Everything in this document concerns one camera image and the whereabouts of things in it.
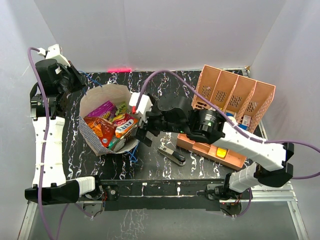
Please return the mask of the checkered paper bag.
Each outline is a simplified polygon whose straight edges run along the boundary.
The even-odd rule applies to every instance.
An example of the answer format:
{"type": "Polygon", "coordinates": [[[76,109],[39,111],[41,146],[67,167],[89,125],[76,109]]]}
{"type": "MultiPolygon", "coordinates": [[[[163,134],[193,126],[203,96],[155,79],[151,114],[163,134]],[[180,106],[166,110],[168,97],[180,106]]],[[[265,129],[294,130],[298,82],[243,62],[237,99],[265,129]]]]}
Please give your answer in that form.
{"type": "Polygon", "coordinates": [[[80,100],[79,130],[85,142],[98,157],[127,153],[131,162],[137,162],[135,153],[139,141],[131,134],[138,119],[130,114],[132,94],[128,87],[117,83],[102,84],[87,73],[82,74],[97,84],[80,100]]]}

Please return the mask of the purple snack bag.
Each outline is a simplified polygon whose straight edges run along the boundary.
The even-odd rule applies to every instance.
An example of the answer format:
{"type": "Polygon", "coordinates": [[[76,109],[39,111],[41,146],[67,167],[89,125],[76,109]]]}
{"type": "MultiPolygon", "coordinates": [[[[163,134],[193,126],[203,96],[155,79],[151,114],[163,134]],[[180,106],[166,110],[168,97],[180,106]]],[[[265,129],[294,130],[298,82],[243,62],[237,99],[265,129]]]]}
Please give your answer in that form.
{"type": "Polygon", "coordinates": [[[117,110],[116,105],[108,100],[102,105],[100,105],[98,108],[90,112],[87,116],[99,117],[99,118],[103,118],[105,120],[110,121],[115,117],[116,110],[117,110]]]}

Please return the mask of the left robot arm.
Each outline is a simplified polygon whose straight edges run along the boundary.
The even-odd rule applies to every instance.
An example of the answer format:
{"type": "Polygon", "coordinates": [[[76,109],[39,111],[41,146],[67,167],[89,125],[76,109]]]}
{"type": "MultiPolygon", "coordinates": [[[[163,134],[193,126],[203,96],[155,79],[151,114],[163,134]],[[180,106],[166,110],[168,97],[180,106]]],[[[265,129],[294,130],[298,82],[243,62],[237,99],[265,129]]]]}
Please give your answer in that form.
{"type": "Polygon", "coordinates": [[[68,103],[67,95],[85,86],[82,76],[69,63],[44,59],[35,64],[46,96],[37,93],[36,83],[30,91],[30,117],[35,131],[36,163],[32,186],[24,191],[27,200],[37,203],[39,181],[42,180],[43,205],[76,203],[83,195],[97,200],[103,187],[97,176],[67,180],[62,160],[63,129],[68,103]]]}

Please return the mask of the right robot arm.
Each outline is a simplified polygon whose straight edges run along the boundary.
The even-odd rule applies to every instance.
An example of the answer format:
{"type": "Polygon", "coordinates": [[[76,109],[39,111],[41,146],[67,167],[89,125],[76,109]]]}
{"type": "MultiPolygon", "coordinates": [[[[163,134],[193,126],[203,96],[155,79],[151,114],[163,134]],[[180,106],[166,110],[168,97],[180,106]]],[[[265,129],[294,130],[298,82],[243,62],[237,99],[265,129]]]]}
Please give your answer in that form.
{"type": "Polygon", "coordinates": [[[129,106],[139,120],[134,136],[148,147],[152,141],[147,132],[154,136],[160,132],[181,133],[192,141],[231,150],[253,160],[249,167],[227,174],[222,185],[208,187],[206,192],[211,199],[236,199],[256,185],[280,188],[293,177],[294,167],[288,162],[294,154],[292,143],[252,141],[251,133],[241,135],[219,112],[193,109],[186,97],[169,94],[155,100],[149,94],[133,93],[129,106]]]}

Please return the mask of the orange Doritos bag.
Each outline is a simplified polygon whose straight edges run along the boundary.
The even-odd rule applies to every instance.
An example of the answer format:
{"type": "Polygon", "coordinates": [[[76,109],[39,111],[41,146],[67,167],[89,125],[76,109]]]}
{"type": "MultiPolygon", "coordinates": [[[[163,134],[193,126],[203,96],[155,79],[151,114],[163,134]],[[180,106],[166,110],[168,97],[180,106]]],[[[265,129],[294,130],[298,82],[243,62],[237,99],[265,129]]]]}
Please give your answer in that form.
{"type": "Polygon", "coordinates": [[[116,125],[109,122],[108,120],[101,117],[90,117],[86,116],[84,118],[86,124],[91,128],[91,130],[97,135],[101,144],[108,148],[111,140],[115,136],[116,125]]]}

